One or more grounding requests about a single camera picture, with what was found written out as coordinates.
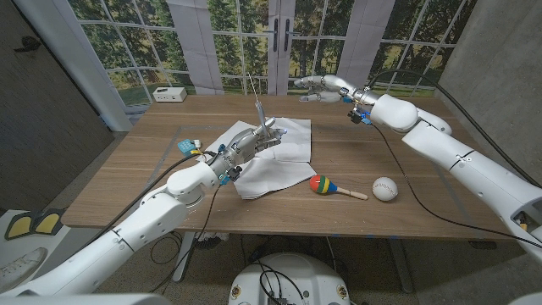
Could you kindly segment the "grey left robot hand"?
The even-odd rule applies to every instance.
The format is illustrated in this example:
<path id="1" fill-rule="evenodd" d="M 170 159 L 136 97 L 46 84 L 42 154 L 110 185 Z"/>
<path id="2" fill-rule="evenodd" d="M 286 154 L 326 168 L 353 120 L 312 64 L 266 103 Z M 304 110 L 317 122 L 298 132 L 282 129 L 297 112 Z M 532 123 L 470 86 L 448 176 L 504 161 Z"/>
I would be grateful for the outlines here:
<path id="1" fill-rule="evenodd" d="M 251 161 L 256 153 L 281 143 L 281 137 L 287 130 L 274 128 L 275 121 L 275 118 L 270 118 L 256 128 L 241 131 L 206 164 L 219 179 L 228 177 L 236 181 L 242 171 L 242 164 Z"/>

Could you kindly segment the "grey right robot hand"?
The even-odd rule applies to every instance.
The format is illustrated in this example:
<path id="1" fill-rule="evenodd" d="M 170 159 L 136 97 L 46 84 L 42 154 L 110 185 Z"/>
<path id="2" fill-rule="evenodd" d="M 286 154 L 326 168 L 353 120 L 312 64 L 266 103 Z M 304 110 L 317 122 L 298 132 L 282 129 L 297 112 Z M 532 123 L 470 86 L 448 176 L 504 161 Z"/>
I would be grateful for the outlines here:
<path id="1" fill-rule="evenodd" d="M 336 75 L 313 75 L 295 80 L 294 85 L 309 88 L 306 96 L 301 96 L 301 102 L 336 103 L 343 97 L 354 104 L 374 105 L 380 95 L 370 89 L 356 87 Z"/>

